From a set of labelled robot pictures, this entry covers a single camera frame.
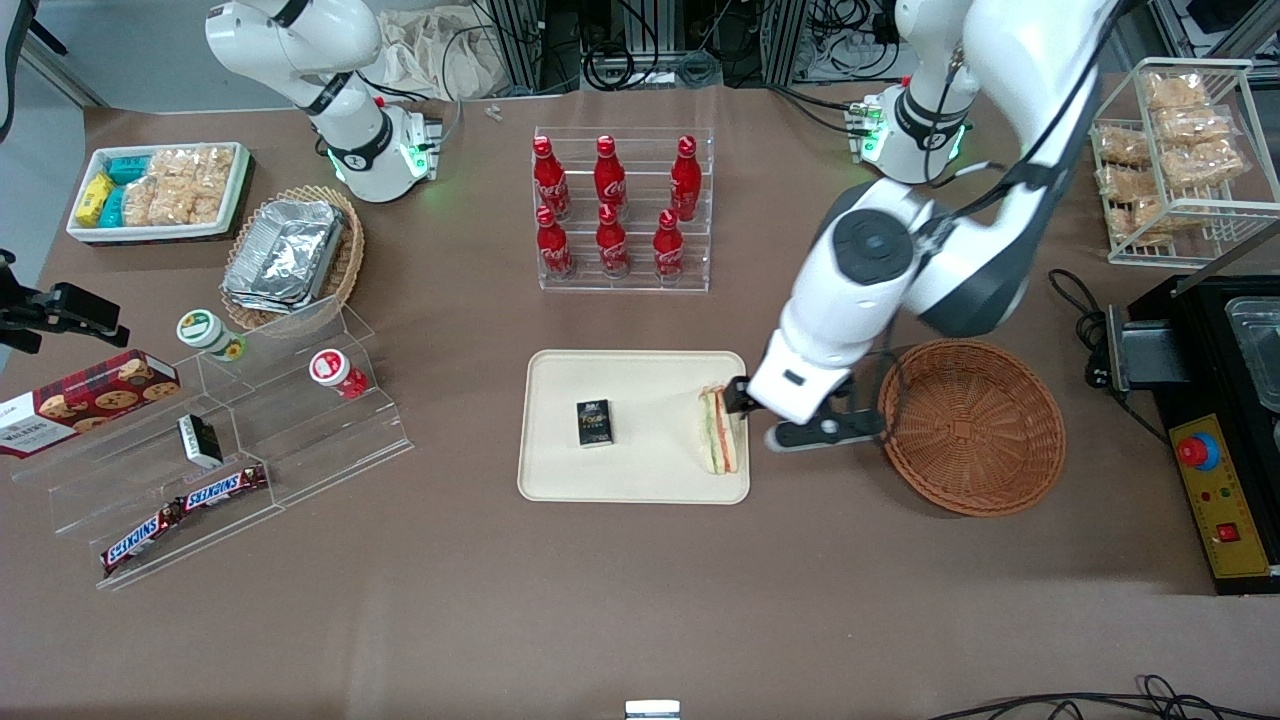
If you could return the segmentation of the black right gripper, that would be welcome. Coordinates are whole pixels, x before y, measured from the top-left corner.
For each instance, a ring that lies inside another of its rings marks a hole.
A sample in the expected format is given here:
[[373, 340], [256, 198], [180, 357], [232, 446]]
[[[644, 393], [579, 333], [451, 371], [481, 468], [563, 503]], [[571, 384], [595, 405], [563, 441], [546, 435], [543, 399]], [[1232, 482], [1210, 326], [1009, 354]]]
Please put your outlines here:
[[129, 346], [131, 331], [119, 323], [119, 306], [79, 286], [56, 283], [38, 293], [38, 305], [49, 332], [93, 333], [113, 347]]

